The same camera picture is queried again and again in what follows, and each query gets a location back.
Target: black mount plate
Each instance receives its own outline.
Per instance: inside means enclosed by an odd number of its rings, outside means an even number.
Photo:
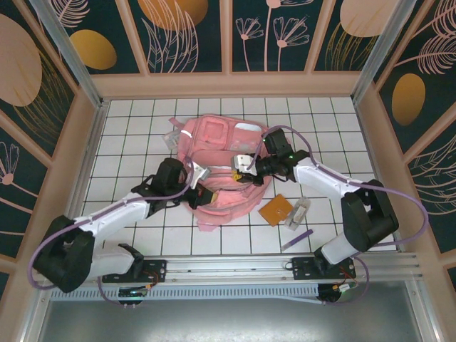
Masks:
[[[134,279],[130,272],[125,274],[108,274],[103,276],[103,283],[151,283],[151,275],[157,274],[159,276],[158,282],[165,281],[166,276],[166,260],[144,260],[144,269],[138,278]]]
[[[294,280],[344,279],[345,274],[340,270],[340,266],[343,267],[345,272],[356,278],[353,260],[350,258],[330,268],[324,275],[315,266],[312,256],[293,258],[291,259],[291,264]]]

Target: pink strap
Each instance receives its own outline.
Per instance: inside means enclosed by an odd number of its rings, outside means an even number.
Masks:
[[[198,228],[200,232],[212,232],[217,227],[218,225],[214,226],[213,224],[201,223],[198,221]]]
[[[183,123],[180,123],[179,121],[177,121],[176,118],[170,118],[169,121],[174,125],[176,126],[179,130],[183,130],[184,129],[184,124]]]

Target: dark teal wallpaper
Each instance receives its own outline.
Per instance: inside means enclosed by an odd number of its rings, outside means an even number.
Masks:
[[[46,171],[0,128],[0,254],[16,257]]]
[[[402,30],[400,31],[398,37],[396,38],[393,46],[391,46],[391,49],[390,51],[388,52],[388,55],[385,57],[385,60],[383,61],[383,63],[380,65],[380,68],[378,69],[377,73],[375,74],[375,76],[373,77],[373,81],[377,83],[378,79],[380,78],[381,74],[383,73],[383,71],[385,70],[385,67],[386,65],[388,64],[388,62],[390,61],[390,57],[393,55],[393,51],[396,50],[396,48],[398,47],[400,41],[402,41],[402,38],[404,37],[404,34],[405,32],[407,32],[408,30],[408,27],[410,26],[410,24],[413,22],[413,19],[415,18],[416,16],[416,13],[420,10],[420,7],[421,5],[423,5],[423,2],[424,0],[417,0],[415,2],[415,6],[413,7],[413,11],[411,13],[411,15],[408,17],[408,20],[405,22],[404,26],[402,27]]]
[[[129,0],[151,73],[222,71],[219,0]]]
[[[456,3],[436,1],[380,89],[406,152],[456,101]]]
[[[6,283],[8,282],[9,274],[0,272],[0,301],[1,297],[3,296],[3,293],[6,288]]]
[[[234,0],[233,71],[303,71],[321,4]]]
[[[11,0],[0,3],[0,32],[8,32],[1,39],[0,110],[52,155],[74,93]]]
[[[456,248],[456,121],[408,168],[442,253]]]
[[[139,73],[114,0],[49,3],[90,74]]]
[[[394,5],[385,0],[336,0],[314,70],[360,71]]]

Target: purple pen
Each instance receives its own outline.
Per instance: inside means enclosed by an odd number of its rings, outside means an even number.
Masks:
[[[280,252],[285,251],[286,249],[290,248],[291,246],[294,246],[298,242],[300,242],[302,239],[305,239],[309,237],[310,234],[312,234],[314,231],[312,229],[309,229],[307,232],[302,233],[298,237],[295,237],[292,239],[290,242],[287,242],[284,246],[280,247]]]

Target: white tiled floor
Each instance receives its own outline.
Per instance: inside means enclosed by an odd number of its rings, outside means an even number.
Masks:
[[[357,180],[373,178],[363,135],[348,97],[118,100],[110,104],[83,213],[120,199],[142,178],[154,174],[164,158],[172,156],[162,140],[162,135],[173,129],[168,121],[171,117],[185,122],[205,113],[230,115],[269,127],[291,125],[309,140],[317,159],[329,167]],[[307,150],[297,137],[288,133],[287,137],[296,150]],[[277,194],[291,204],[302,195],[311,199],[306,221],[296,231],[283,225],[270,227],[259,215],[258,209]],[[281,245],[312,229],[308,239],[286,250],[299,253],[314,251],[343,229],[340,203],[331,202],[310,187],[277,180],[249,215],[213,232],[200,232],[183,206],[164,209],[131,226],[106,240],[105,247],[127,242],[149,256],[276,254]]]

